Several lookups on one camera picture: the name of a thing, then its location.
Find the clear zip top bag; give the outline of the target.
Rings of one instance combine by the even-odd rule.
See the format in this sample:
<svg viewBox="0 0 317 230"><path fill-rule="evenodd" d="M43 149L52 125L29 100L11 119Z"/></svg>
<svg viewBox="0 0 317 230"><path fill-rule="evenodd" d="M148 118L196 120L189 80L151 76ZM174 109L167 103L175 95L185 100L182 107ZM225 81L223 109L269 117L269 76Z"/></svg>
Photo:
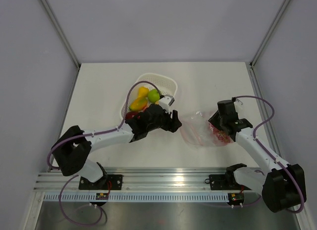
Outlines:
<svg viewBox="0 0 317 230"><path fill-rule="evenodd" d="M179 118L182 123L179 130L183 140L187 144L199 147L222 147L214 144L211 138L208 119L214 113L215 110L200 110L182 115Z"/></svg>

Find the fake green apple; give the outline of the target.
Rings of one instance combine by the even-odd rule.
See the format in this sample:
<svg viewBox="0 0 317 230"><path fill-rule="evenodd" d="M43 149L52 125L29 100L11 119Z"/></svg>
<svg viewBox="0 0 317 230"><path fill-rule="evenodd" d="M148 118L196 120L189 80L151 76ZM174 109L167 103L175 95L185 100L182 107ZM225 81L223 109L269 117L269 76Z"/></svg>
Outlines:
<svg viewBox="0 0 317 230"><path fill-rule="evenodd" d="M147 96L149 102L156 103L160 100L160 94L156 89L150 90Z"/></svg>

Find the fake mango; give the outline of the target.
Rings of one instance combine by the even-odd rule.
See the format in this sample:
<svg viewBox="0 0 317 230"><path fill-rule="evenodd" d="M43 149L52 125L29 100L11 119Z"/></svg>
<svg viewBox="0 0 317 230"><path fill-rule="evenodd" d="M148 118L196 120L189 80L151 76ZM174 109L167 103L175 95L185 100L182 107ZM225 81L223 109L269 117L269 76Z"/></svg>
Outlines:
<svg viewBox="0 0 317 230"><path fill-rule="evenodd" d="M137 98L135 99L129 106L130 111L141 111L143 110L148 104L148 100L146 98Z"/></svg>

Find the fake dark red apple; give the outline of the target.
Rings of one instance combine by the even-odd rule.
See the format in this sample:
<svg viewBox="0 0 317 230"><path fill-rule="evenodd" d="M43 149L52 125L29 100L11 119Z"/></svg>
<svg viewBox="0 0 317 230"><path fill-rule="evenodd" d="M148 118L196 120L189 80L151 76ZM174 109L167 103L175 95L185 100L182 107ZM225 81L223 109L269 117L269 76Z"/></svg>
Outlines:
<svg viewBox="0 0 317 230"><path fill-rule="evenodd" d="M125 115L125 120L132 119L134 116L138 115L138 111L129 111Z"/></svg>

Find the fake yellow pear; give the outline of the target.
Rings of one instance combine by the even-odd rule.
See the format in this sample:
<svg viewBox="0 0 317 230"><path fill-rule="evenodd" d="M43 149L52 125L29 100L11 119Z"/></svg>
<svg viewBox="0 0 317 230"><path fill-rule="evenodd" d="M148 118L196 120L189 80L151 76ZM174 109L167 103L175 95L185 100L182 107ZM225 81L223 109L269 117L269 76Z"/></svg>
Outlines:
<svg viewBox="0 0 317 230"><path fill-rule="evenodd" d="M149 90L147 87L140 87L140 88L138 89L138 96L137 96L137 98L147 98L149 91L150 91L150 90Z"/></svg>

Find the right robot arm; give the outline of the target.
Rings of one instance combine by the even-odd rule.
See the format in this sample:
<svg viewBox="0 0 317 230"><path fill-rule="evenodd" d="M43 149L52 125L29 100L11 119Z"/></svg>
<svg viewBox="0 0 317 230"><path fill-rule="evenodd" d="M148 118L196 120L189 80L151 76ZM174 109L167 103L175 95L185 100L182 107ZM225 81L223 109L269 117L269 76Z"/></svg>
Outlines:
<svg viewBox="0 0 317 230"><path fill-rule="evenodd" d="M262 143L257 135L259 126L253 127L247 119L239 118L234 104L236 100L233 97L219 101L217 111L208 122L245 149L261 171L255 172L245 164L236 164L226 168L219 183L229 188L247 187L260 195L274 213L282 210L301 213L307 200L303 168L299 164L289 164Z"/></svg>

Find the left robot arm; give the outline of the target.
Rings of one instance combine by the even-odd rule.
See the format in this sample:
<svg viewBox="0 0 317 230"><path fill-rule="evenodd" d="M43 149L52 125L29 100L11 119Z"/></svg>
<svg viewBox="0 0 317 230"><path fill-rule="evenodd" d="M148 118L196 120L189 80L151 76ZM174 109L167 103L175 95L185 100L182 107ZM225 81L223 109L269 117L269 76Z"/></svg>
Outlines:
<svg viewBox="0 0 317 230"><path fill-rule="evenodd" d="M81 176L95 189L102 189L107 183L107 173L100 163L88 159L91 152L141 140L156 129L174 133L181 126L178 111L167 112L160 105L152 104L145 111L125 120L120 128L86 133L79 126L73 126L54 144L51 151L64 176Z"/></svg>

